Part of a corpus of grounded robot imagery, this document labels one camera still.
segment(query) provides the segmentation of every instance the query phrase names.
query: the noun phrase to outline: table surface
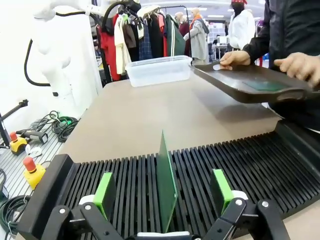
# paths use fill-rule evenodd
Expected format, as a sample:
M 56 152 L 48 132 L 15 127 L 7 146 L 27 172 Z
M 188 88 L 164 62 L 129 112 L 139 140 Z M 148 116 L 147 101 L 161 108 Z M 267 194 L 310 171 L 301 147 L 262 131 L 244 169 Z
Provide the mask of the table surface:
M 267 133 L 278 120 L 193 73 L 186 81 L 138 88 L 120 81 L 105 86 L 60 153 L 77 163 L 144 155 L 159 151 L 162 130 L 168 149 L 176 150 Z M 319 215 L 320 201 L 287 218 L 291 239 L 318 239 Z

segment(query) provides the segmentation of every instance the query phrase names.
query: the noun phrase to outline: black face mask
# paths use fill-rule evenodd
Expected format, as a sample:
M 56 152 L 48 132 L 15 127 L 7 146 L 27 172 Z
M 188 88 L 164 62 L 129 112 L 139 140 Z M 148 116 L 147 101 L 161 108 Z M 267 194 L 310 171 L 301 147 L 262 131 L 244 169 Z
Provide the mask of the black face mask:
M 231 7 L 234 10 L 234 17 L 238 16 L 243 10 L 245 10 L 245 4 L 243 2 L 232 2 Z

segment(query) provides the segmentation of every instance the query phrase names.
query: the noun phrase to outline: gray coat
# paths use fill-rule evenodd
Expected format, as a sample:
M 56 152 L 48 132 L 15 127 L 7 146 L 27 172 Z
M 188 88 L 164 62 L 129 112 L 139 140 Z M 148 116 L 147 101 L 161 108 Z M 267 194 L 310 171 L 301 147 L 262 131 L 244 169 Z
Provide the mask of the gray coat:
M 193 23 L 192 29 L 190 30 L 191 36 L 191 53 L 192 57 L 200 60 L 206 60 L 208 54 L 206 33 L 209 30 L 202 19 L 196 20 Z M 189 39 L 189 34 L 187 33 L 184 40 Z

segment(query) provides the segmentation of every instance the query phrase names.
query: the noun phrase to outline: translucent plastic bin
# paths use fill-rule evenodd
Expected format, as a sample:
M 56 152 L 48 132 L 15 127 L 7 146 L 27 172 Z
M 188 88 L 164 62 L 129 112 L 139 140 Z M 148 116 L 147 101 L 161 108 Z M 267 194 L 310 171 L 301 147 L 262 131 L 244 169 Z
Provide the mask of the translucent plastic bin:
M 188 56 L 168 56 L 129 63 L 125 69 L 133 87 L 187 80 L 190 77 Z

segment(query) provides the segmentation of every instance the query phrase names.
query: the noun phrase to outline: blue plaid shirt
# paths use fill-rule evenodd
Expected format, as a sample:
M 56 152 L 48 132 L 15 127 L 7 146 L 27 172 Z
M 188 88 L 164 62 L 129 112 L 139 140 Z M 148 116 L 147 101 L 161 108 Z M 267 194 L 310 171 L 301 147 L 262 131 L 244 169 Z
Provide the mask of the blue plaid shirt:
M 143 20 L 143 38 L 139 40 L 139 61 L 152 59 L 148 24 Z

